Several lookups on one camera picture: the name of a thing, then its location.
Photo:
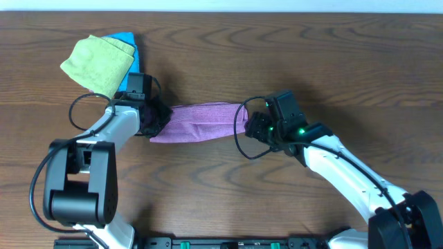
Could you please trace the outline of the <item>purple cloth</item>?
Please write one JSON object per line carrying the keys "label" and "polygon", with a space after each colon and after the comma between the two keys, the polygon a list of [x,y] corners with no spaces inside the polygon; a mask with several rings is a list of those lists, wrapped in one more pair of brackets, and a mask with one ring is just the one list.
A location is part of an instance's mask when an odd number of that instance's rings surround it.
{"label": "purple cloth", "polygon": [[245,132],[248,111],[239,104],[209,102],[172,107],[170,121],[150,142],[203,142]]}

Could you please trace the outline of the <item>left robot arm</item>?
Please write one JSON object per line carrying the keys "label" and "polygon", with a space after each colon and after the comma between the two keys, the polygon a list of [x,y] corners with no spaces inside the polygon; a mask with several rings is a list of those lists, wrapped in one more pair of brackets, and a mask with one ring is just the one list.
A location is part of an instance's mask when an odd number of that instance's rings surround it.
{"label": "left robot arm", "polygon": [[70,140],[54,140],[42,163],[44,216],[69,233],[87,234],[99,248],[147,248],[148,240],[117,212],[116,155],[138,133],[158,135],[171,114],[159,97],[112,100],[92,127]]}

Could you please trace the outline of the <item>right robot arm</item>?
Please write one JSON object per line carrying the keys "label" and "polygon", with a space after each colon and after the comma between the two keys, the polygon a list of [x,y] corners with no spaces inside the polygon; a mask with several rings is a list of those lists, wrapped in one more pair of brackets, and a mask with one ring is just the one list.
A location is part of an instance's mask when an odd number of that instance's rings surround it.
{"label": "right robot arm", "polygon": [[246,136],[285,151],[331,183],[368,224],[327,240],[329,248],[441,248],[442,218],[426,192],[410,194],[378,175],[323,124],[276,120],[255,112]]}

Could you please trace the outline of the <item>green folded cloth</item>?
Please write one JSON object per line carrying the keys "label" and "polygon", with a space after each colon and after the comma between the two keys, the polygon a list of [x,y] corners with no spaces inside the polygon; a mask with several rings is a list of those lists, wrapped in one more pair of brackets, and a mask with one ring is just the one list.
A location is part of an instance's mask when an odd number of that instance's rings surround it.
{"label": "green folded cloth", "polygon": [[94,35],[81,39],[75,45],[68,59],[61,63],[60,68],[80,86],[112,98],[115,89],[111,89],[111,60],[116,49],[112,44]]}

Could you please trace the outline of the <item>blue folded cloth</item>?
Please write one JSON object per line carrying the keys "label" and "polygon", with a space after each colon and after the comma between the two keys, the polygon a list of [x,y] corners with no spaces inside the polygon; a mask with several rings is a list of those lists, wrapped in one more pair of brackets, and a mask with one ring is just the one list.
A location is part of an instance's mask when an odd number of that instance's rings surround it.
{"label": "blue folded cloth", "polygon": [[113,54],[117,58],[111,60],[109,77],[111,78],[111,89],[116,92],[123,92],[127,89],[130,73],[140,72],[140,60],[135,36],[131,32],[114,33],[102,37],[116,49]]}

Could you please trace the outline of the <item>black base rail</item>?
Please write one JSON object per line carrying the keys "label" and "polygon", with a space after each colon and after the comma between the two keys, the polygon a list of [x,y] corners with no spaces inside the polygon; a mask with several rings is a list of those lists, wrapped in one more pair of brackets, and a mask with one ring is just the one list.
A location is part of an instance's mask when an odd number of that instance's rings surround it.
{"label": "black base rail", "polygon": [[144,249],[328,249],[319,237],[287,238],[135,238],[133,248]]}

